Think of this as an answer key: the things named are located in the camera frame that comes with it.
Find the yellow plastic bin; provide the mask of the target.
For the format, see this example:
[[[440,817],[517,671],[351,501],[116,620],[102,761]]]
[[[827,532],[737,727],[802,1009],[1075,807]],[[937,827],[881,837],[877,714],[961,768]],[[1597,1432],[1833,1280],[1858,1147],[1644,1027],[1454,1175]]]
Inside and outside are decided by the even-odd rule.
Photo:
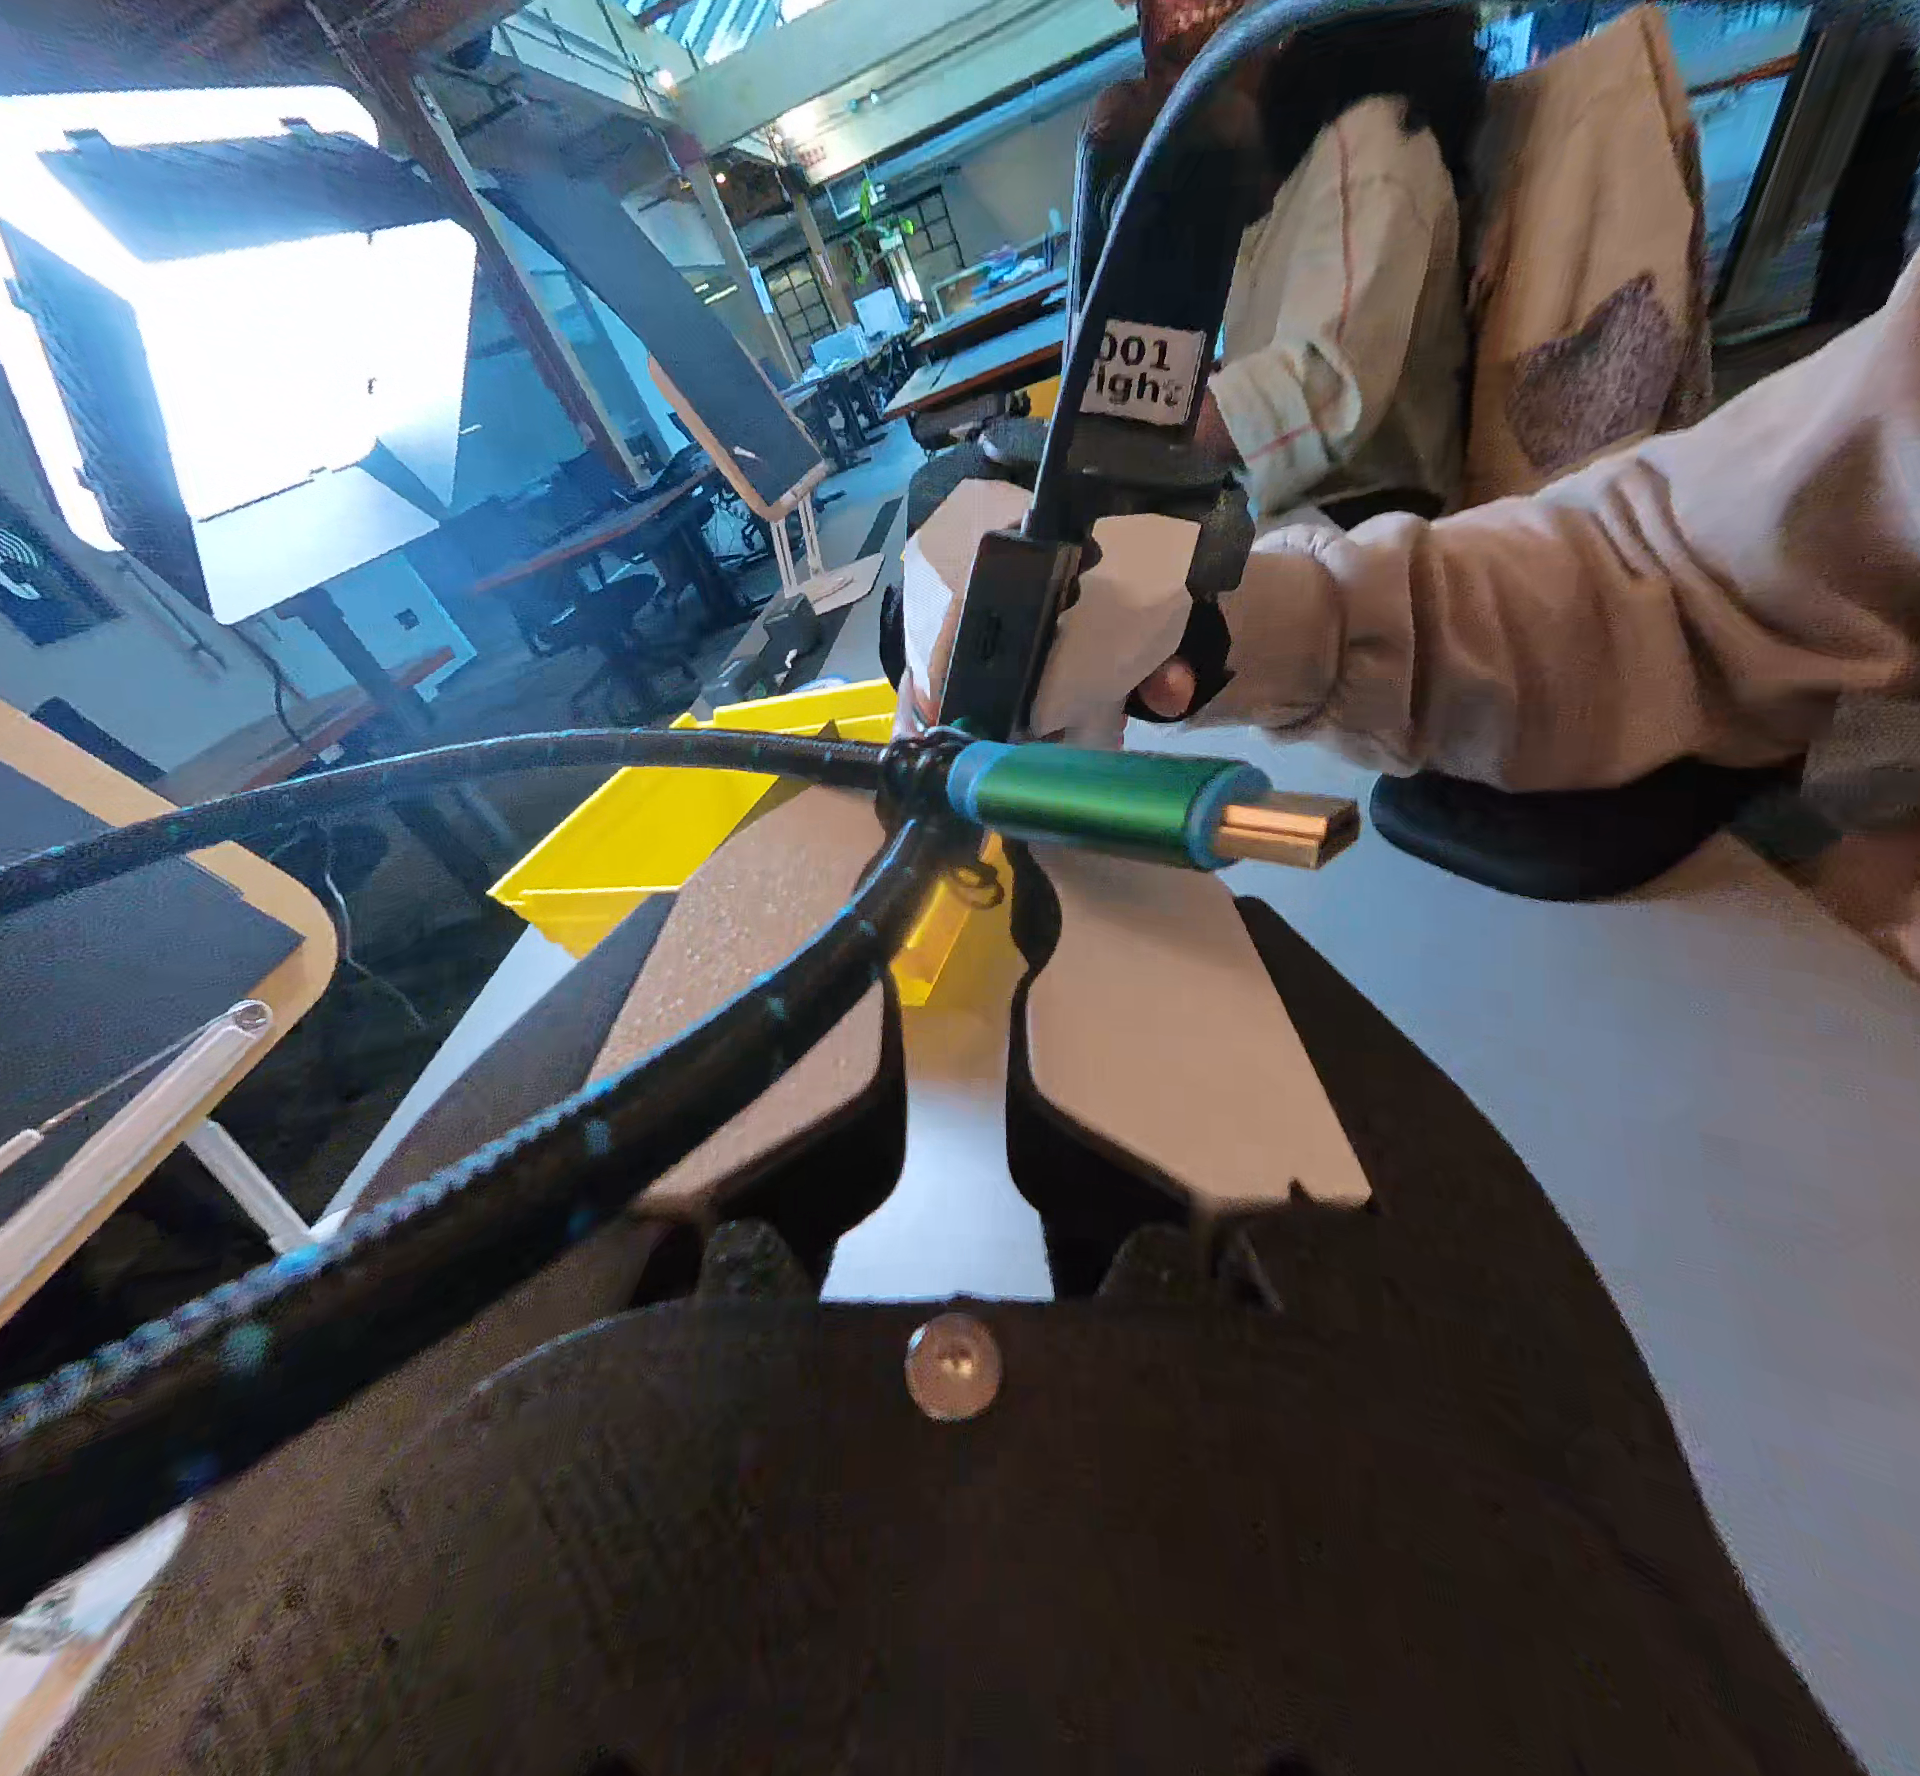
[[[676,729],[839,737],[877,748],[895,731],[895,692],[884,678],[810,684],[800,692],[722,705]],[[524,923],[571,957],[597,948],[635,907],[676,897],[692,881],[693,974],[708,990],[770,970],[831,922],[884,848],[884,826],[857,794],[770,773],[640,765],[615,770],[489,887]],[[996,835],[981,848],[991,881],[940,879],[922,897],[890,963],[904,1009],[930,1004],[947,963],[1009,936],[1012,873]]]

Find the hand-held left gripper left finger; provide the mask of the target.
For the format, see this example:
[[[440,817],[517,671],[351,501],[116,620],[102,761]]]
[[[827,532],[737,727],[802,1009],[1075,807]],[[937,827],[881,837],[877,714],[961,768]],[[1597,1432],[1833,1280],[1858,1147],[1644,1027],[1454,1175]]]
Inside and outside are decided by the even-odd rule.
[[[589,1075],[652,1056],[785,961],[841,910],[881,842],[863,798],[818,786],[733,832],[657,901],[660,927]],[[761,1222],[821,1285],[839,1239],[900,1180],[904,1102],[900,1008],[877,983],[625,1213],[700,1236]]]

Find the white board stand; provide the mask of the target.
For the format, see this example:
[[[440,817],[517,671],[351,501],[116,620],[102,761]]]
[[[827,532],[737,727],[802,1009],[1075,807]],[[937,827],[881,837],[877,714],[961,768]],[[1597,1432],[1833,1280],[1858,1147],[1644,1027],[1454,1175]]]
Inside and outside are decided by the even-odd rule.
[[[131,1093],[3,1217],[3,1322],[178,1149],[202,1164],[274,1254],[317,1241],[317,1232],[212,1116],[276,1035],[276,1009],[245,998],[123,1074]]]

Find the person's right forearm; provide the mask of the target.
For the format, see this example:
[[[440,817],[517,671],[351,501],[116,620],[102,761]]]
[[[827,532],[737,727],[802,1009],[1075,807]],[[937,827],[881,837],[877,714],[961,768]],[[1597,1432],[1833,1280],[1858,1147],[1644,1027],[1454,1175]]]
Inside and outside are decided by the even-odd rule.
[[[1515,791],[1804,754],[1916,704],[1917,273],[1687,429],[1425,522],[1285,526],[1195,719]]]

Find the black honeycomb seat cushion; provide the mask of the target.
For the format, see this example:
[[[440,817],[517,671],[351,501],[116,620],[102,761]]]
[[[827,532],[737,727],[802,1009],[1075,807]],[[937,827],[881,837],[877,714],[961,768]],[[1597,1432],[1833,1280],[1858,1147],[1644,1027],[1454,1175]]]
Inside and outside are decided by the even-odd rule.
[[[1556,903],[1631,895],[1751,803],[1795,789],[1801,757],[1734,768],[1696,756],[1608,788],[1508,789],[1438,771],[1379,775],[1369,826],[1408,858],[1496,894]]]

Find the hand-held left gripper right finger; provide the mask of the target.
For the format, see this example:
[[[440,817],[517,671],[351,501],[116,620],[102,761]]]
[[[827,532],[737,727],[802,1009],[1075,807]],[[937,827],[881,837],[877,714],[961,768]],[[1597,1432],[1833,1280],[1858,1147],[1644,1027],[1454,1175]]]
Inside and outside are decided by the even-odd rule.
[[[1007,1165],[1055,1298],[1144,1229],[1210,1265],[1248,1222],[1374,1202],[1220,876],[1017,844],[1009,929]]]

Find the braided hdmi cable green plugs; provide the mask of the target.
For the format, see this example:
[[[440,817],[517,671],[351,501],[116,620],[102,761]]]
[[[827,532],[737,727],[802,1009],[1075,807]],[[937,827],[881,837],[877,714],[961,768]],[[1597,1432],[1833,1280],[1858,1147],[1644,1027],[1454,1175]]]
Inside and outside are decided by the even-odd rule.
[[[1277,795],[1213,756],[935,729],[887,745],[709,727],[470,739],[283,780],[3,868],[3,917],[402,788],[575,764],[770,773],[865,794],[885,839],[771,971],[327,1239],[230,1280],[3,1397],[2,1594],[36,1591],[230,1482],[536,1280],[797,1067],[870,995],[977,832],[1158,868],[1321,868],[1352,799]]]

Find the black board with wooden frame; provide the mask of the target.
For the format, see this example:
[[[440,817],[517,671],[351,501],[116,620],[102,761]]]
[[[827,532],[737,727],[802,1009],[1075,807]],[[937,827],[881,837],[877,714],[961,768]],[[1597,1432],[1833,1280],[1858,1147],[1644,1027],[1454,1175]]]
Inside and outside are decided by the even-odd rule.
[[[609,192],[503,171],[492,201],[624,323],[652,380],[757,515],[808,514],[827,464],[760,364]]]
[[[332,975],[324,901],[236,844],[36,903],[2,923],[2,1140],[39,1131],[2,1174],[2,1220],[71,1164],[152,1069],[141,1060],[242,1000],[276,1030]]]

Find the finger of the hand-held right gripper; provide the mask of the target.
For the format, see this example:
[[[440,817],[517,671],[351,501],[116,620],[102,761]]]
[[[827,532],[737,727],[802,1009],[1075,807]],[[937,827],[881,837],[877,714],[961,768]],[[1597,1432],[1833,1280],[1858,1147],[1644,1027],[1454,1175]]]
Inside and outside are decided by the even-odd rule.
[[[1094,523],[1090,564],[1054,623],[1041,662],[1041,737],[1118,745],[1130,697],[1178,652],[1192,610],[1188,574],[1201,526],[1174,515]]]
[[[901,553],[901,652],[895,734],[915,737],[940,722],[947,666],[980,541],[1017,529],[1032,494],[1017,483],[968,478],[910,535]]]

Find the bright studio light panel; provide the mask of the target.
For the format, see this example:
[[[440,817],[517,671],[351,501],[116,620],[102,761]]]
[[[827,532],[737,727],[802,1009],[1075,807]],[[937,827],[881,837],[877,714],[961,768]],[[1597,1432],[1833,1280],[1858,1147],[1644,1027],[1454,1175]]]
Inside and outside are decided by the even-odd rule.
[[[83,544],[224,625],[422,539],[475,243],[330,83],[2,104],[3,383]]]

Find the black phone sign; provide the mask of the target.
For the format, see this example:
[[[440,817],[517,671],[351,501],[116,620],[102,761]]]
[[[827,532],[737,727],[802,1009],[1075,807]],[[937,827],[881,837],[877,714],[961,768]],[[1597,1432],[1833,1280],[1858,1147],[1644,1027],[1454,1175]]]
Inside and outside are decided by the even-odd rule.
[[[121,612],[73,568],[9,495],[2,495],[2,617],[47,649],[120,620]]]

